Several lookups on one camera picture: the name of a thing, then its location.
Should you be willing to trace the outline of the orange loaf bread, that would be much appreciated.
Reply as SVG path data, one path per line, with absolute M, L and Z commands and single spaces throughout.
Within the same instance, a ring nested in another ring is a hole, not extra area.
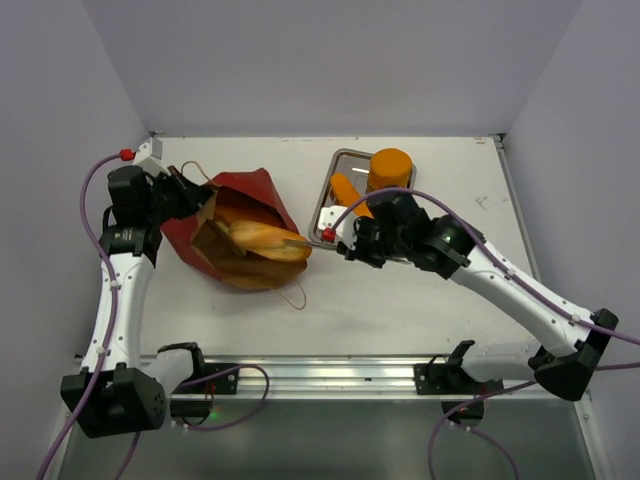
M 230 226 L 236 221 L 252 221 L 274 227 L 282 227 L 281 218 L 276 213 L 260 207 L 217 205 L 214 211 L 214 219 L 227 226 Z

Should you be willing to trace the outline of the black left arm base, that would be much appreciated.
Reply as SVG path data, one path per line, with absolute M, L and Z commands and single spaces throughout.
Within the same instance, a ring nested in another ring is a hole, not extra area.
M 179 385 L 171 396 L 171 418 L 189 425 L 202 425 L 214 413 L 215 396 L 235 395 L 237 384 L 237 373 L 231 372 L 194 385 Z

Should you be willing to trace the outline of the orange twisted bread stick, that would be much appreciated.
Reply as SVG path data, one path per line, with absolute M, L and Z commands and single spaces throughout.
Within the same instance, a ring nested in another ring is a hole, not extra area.
M 361 198 L 349 178 L 342 173 L 334 173 L 329 184 L 330 196 L 337 205 L 349 207 Z

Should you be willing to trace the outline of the metal serving tongs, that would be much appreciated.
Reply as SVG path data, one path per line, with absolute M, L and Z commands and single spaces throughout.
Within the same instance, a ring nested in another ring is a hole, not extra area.
M 326 243 L 326 242 L 314 242 L 309 240 L 294 240 L 294 239 L 285 239 L 284 245 L 296 248 L 312 248 L 312 249 L 322 249 L 322 250 L 331 250 L 336 251 L 338 249 L 338 244 L 334 243 Z

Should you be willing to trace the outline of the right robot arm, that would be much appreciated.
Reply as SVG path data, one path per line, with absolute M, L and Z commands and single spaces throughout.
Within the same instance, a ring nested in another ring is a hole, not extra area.
M 381 268 L 404 260 L 479 295 L 532 335 L 529 342 L 460 342 L 443 364 L 425 368 L 433 384 L 455 393 L 503 380 L 535 381 L 567 401 L 581 399 L 618 318 L 591 312 L 552 292 L 507 260 L 468 223 L 430 217 L 413 191 L 390 188 L 366 200 L 369 216 L 324 207 L 317 226 L 349 261 Z

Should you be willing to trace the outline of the golden oval bread roll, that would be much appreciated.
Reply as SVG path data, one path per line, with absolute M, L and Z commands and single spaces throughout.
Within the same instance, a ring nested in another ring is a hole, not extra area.
M 285 239 L 306 240 L 305 237 L 279 227 L 252 221 L 236 221 L 229 227 L 233 241 L 241 248 L 278 262 L 306 261 L 312 248 L 284 245 Z

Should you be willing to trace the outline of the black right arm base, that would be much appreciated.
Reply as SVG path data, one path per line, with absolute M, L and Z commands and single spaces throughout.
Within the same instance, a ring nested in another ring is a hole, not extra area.
M 413 366 L 413 379 L 418 395 L 467 395 L 478 397 L 487 393 L 501 390 L 502 380 L 479 382 L 472 379 L 462 369 L 463 350 L 468 345 L 457 347 L 449 356 L 436 355 L 427 363 L 417 363 Z M 451 415 L 451 420 L 459 426 L 477 427 L 485 414 L 484 402 L 481 401 L 468 407 L 460 407 L 460 401 L 441 401 L 442 411 L 446 413 L 451 408 L 457 410 Z

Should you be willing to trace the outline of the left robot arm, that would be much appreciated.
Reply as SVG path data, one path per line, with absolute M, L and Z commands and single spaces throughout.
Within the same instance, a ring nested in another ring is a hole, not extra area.
M 143 365 L 141 323 L 162 225 L 195 214 L 211 191 L 173 166 L 156 174 L 124 166 L 107 179 L 111 205 L 98 240 L 102 290 L 93 340 L 79 373 L 64 377 L 60 388 L 89 438 L 158 429 L 169 415 L 170 395 L 179 386 L 197 392 L 208 379 L 194 342 L 163 346 Z

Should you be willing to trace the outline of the red paper bag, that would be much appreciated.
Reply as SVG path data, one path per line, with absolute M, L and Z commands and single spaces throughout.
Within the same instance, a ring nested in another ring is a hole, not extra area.
M 266 169 L 222 172 L 200 186 L 210 195 L 204 205 L 162 226 L 185 264 L 246 291 L 299 282 L 312 249 Z

